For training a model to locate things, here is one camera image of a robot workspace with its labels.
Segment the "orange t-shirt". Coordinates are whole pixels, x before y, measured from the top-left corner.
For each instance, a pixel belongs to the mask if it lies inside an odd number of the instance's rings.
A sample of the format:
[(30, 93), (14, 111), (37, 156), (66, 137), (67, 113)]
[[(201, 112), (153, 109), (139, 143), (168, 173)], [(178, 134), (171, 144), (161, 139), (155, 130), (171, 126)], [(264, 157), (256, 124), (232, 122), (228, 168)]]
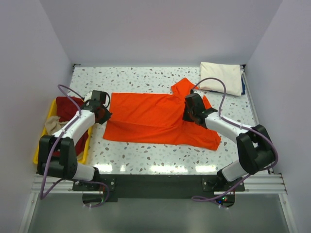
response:
[(103, 138), (111, 141), (190, 145), (217, 150), (221, 138), (182, 119), (185, 96), (194, 87), (187, 78), (171, 86), (171, 94), (112, 93)]

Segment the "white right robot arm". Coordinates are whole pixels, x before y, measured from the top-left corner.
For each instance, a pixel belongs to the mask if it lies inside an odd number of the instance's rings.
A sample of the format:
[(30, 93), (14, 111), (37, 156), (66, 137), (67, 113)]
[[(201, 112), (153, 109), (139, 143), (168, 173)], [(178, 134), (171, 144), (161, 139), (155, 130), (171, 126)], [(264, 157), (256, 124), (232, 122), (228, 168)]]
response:
[(237, 146), (238, 160), (220, 169), (209, 183), (214, 190), (227, 191), (244, 175), (254, 175), (278, 162), (276, 148), (264, 126), (242, 125), (221, 116), (220, 110), (207, 109), (197, 93), (185, 97), (183, 120), (216, 131)]

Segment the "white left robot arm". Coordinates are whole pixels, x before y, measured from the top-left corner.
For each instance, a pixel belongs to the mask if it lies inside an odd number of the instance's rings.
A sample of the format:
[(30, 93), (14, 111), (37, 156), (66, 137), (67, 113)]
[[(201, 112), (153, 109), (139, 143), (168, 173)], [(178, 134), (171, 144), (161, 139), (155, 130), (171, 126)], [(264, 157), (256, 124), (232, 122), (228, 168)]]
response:
[(72, 97), (66, 98), (75, 105), (77, 112), (63, 128), (40, 138), (37, 173), (43, 176), (43, 180), (54, 177), (84, 181), (85, 187), (96, 190), (101, 184), (98, 169), (79, 163), (75, 146), (90, 127), (94, 124), (102, 125), (111, 118), (112, 113), (106, 105), (106, 101), (111, 98), (108, 93), (97, 90), (83, 98), (81, 106)]

